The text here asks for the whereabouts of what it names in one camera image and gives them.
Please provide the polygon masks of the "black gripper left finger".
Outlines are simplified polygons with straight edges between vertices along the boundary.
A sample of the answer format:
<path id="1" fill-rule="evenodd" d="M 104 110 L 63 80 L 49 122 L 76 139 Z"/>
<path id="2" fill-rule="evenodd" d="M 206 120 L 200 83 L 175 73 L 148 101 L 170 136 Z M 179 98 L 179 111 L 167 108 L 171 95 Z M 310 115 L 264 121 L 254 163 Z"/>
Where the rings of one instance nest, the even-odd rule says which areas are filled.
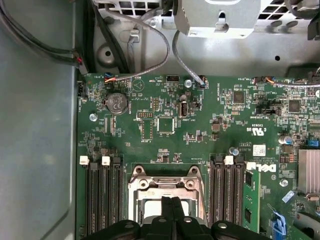
<path id="1" fill-rule="evenodd" d="M 87 240 L 171 240 L 173 238 L 172 199 L 161 199 L 161 215 L 151 223 L 138 224 L 133 220 L 121 220 L 86 237 Z"/>

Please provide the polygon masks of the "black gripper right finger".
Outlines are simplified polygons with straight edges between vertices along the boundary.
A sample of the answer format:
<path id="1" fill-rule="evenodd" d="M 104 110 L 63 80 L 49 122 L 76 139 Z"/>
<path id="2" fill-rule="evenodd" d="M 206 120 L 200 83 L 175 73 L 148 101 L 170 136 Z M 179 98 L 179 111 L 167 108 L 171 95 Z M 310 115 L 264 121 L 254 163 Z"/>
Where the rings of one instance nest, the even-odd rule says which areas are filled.
<path id="1" fill-rule="evenodd" d="M 185 216 L 181 200 L 172 199 L 173 219 L 179 240 L 267 240 L 268 237 L 228 221 L 217 221 L 211 227 Z"/>

